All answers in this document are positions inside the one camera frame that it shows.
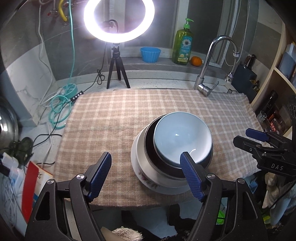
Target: faucet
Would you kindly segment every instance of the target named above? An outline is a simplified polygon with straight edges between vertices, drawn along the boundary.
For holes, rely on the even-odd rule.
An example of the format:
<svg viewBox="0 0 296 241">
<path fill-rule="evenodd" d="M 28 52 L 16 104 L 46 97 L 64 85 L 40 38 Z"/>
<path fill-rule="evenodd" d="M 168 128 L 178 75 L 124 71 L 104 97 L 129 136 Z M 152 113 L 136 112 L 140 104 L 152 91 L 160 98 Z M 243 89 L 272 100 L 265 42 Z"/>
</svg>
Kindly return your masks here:
<svg viewBox="0 0 296 241">
<path fill-rule="evenodd" d="M 200 91 L 206 97 L 208 97 L 211 94 L 211 92 L 213 91 L 213 89 L 215 89 L 217 87 L 217 85 L 219 84 L 219 82 L 217 82 L 215 84 L 215 86 L 212 89 L 210 89 L 209 87 L 205 86 L 203 84 L 203 82 L 205 80 L 205 78 L 204 78 L 205 72 L 207 70 L 207 67 L 209 66 L 211 57 L 213 55 L 214 48 L 217 45 L 217 43 L 219 43 L 222 40 L 230 41 L 232 43 L 232 45 L 233 45 L 233 48 L 234 48 L 234 51 L 233 51 L 234 64 L 233 64 L 231 72 L 226 75 L 224 80 L 227 83 L 231 83 L 232 79 L 233 79 L 233 72 L 234 72 L 235 65 L 237 63 L 237 58 L 239 57 L 239 52 L 237 51 L 237 46 L 236 46 L 236 44 L 234 43 L 234 41 L 233 41 L 233 39 L 231 37 L 226 36 L 226 35 L 221 35 L 221 36 L 218 36 L 217 38 L 215 38 L 213 40 L 213 42 L 211 43 L 209 51 L 207 53 L 207 57 L 205 58 L 204 66 L 202 67 L 200 75 L 197 77 L 197 79 L 195 81 L 195 84 L 194 84 L 194 87 L 193 87 L 194 90 Z"/>
</svg>

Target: blue gripper pad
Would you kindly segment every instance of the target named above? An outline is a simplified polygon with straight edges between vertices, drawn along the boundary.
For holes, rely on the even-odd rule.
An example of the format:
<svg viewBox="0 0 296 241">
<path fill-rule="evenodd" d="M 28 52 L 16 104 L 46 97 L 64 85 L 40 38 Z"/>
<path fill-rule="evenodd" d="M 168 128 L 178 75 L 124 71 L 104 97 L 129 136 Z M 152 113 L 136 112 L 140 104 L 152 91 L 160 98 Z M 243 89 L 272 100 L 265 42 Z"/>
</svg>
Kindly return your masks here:
<svg viewBox="0 0 296 241">
<path fill-rule="evenodd" d="M 111 164 L 112 157 L 110 153 L 108 153 L 90 182 L 89 194 L 87 195 L 89 202 L 92 202 L 95 198 L 99 196 L 108 172 L 111 168 Z"/>
<path fill-rule="evenodd" d="M 246 130 L 246 136 L 262 142 L 269 141 L 269 137 L 265 132 L 257 131 L 251 128 Z"/>
<path fill-rule="evenodd" d="M 180 156 L 180 164 L 193 196 L 199 201 L 202 201 L 205 196 L 202 191 L 202 181 L 184 153 Z"/>
</svg>

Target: orange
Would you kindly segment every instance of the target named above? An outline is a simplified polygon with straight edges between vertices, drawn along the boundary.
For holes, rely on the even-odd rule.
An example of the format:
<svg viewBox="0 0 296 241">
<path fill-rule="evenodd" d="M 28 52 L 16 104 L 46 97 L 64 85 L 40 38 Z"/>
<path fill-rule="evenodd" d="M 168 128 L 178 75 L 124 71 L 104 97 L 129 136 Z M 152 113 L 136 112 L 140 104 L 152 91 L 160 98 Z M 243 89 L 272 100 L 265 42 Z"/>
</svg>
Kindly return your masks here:
<svg viewBox="0 0 296 241">
<path fill-rule="evenodd" d="M 202 59 L 201 59 L 200 57 L 193 56 L 193 57 L 191 58 L 191 64 L 192 64 L 193 66 L 197 66 L 197 67 L 199 67 L 199 66 L 202 65 Z"/>
</svg>

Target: tripod leg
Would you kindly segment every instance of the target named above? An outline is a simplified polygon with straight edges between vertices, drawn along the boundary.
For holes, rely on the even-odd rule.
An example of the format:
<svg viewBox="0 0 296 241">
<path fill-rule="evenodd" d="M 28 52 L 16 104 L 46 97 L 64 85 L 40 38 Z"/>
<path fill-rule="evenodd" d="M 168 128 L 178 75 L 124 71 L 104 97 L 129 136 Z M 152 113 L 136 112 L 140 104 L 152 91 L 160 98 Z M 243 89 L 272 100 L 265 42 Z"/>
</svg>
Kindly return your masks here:
<svg viewBox="0 0 296 241">
<path fill-rule="evenodd" d="M 130 85 L 129 85 L 129 82 L 128 82 L 128 77 L 126 75 L 126 70 L 124 69 L 124 66 L 123 66 L 123 62 L 122 62 L 122 59 L 121 57 L 118 58 L 117 62 L 119 63 L 119 67 L 120 67 L 120 70 L 122 72 L 122 75 L 123 75 L 123 78 L 124 78 L 124 81 L 126 82 L 126 86 L 127 88 L 131 88 Z"/>
<path fill-rule="evenodd" d="M 110 87 L 110 81 L 111 81 L 111 76 L 112 76 L 112 72 L 113 72 L 114 62 L 115 62 L 115 59 L 112 58 L 111 63 L 110 63 L 108 81 L 107 81 L 107 89 L 109 89 L 109 87 Z"/>
<path fill-rule="evenodd" d="M 119 67 L 119 63 L 118 63 L 118 59 L 117 58 L 115 59 L 115 65 L 116 65 L 118 79 L 121 80 L 120 67 Z"/>
</svg>

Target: green pump bottle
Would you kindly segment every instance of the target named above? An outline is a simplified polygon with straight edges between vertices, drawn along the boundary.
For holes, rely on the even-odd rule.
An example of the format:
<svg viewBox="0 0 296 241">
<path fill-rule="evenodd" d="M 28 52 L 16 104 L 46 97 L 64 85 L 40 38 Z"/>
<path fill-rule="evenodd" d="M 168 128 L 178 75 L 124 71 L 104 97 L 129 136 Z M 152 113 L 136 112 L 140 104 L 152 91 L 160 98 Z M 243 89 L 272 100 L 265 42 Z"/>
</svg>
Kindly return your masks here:
<svg viewBox="0 0 296 241">
<path fill-rule="evenodd" d="M 172 61 L 175 64 L 187 65 L 190 59 L 193 33 L 190 31 L 189 21 L 194 22 L 193 20 L 186 18 L 184 28 L 178 30 L 176 34 L 172 56 Z"/>
</svg>

